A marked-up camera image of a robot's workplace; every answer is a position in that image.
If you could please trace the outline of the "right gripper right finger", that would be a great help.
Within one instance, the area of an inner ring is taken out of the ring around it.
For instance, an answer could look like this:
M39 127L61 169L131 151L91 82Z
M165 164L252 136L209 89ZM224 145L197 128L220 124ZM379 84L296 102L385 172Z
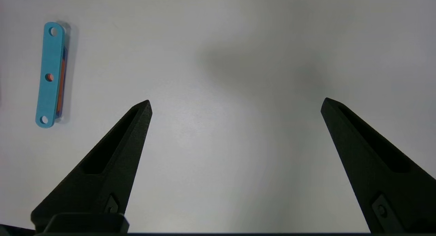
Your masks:
M321 114L373 234L434 234L436 181L344 104Z

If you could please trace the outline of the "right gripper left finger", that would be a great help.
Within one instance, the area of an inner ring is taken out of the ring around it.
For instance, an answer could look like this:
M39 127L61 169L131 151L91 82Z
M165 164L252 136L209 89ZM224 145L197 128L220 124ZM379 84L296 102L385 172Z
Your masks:
M152 118L142 101L32 211L37 234L126 232L124 217Z

